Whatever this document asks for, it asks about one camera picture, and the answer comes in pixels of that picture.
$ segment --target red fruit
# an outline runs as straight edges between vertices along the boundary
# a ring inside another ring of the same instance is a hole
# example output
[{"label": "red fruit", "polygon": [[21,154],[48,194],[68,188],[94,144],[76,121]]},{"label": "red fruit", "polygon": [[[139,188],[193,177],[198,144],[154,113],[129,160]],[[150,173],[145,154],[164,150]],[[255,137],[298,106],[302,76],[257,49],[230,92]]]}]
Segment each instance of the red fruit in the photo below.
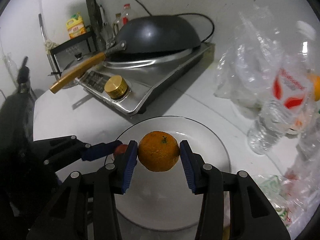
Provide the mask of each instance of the red fruit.
[{"label": "red fruit", "polygon": [[273,96],[280,100],[282,98],[282,88],[279,82],[279,76],[276,77],[275,81],[273,82]]},{"label": "red fruit", "polygon": [[287,100],[284,102],[284,106],[288,109],[291,109],[295,106],[300,106],[303,102],[304,97],[302,98],[296,98],[296,97],[289,97]]},{"label": "red fruit", "polygon": [[127,150],[128,145],[127,144],[121,144],[119,145],[115,151],[113,152],[113,156],[116,157],[119,154],[125,153],[125,151]]}]

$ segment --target silver stove surface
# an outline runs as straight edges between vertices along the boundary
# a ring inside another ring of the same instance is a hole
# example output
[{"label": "silver stove surface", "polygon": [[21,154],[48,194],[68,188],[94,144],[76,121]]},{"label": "silver stove surface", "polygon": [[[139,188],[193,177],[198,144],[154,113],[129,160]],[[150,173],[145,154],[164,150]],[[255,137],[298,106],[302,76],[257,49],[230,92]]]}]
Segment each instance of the silver stove surface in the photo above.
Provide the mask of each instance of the silver stove surface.
[{"label": "silver stove surface", "polygon": [[[124,114],[142,113],[149,103],[192,68],[207,49],[209,45],[201,44],[196,49],[158,58],[103,62],[76,79],[76,82]],[[126,94],[118,100],[110,98],[103,89],[106,81],[114,75],[122,76],[129,86]]]}]

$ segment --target stove burner ring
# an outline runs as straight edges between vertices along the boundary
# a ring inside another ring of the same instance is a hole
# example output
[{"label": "stove burner ring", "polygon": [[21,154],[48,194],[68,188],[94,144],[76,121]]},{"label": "stove burner ring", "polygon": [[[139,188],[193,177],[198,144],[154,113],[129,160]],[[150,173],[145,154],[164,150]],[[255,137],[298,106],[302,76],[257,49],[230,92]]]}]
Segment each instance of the stove burner ring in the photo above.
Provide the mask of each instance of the stove burner ring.
[{"label": "stove burner ring", "polygon": [[185,56],[188,56],[191,53],[192,53],[192,49],[186,49],[175,54],[166,55],[162,57],[154,57],[154,58],[149,58],[144,60],[124,61],[124,62],[106,61],[104,62],[104,66],[111,69],[120,69],[120,68],[128,69],[128,68],[144,67],[144,66],[153,65],[156,63],[165,63],[165,62],[177,60]]}]

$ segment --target frying pan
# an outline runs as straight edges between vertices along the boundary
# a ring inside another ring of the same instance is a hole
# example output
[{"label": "frying pan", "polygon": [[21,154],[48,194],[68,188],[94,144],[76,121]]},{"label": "frying pan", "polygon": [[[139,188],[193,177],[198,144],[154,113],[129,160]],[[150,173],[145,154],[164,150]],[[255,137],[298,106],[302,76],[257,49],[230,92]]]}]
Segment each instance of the frying pan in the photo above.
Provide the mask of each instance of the frying pan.
[{"label": "frying pan", "polygon": [[81,77],[88,69],[115,52],[133,55],[191,49],[200,45],[200,39],[191,24],[176,15],[133,19],[121,28],[113,47],[70,70],[52,85],[50,91],[57,93],[73,79]]}]

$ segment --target wooden handle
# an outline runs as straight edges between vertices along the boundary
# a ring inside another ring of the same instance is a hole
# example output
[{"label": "wooden handle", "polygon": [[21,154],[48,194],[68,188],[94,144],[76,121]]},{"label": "wooden handle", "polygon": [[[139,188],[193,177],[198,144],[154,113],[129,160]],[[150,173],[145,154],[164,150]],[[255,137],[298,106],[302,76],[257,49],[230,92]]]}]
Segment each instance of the wooden handle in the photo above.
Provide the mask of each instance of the wooden handle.
[{"label": "wooden handle", "polygon": [[100,52],[97,55],[92,56],[86,61],[80,63],[79,66],[77,66],[76,68],[68,72],[65,76],[58,79],[50,87],[50,91],[54,94],[57,93],[60,89],[62,89],[65,85],[69,84],[72,80],[74,80],[77,77],[81,77],[88,69],[99,64],[105,59],[106,59],[106,56],[104,52]]}]

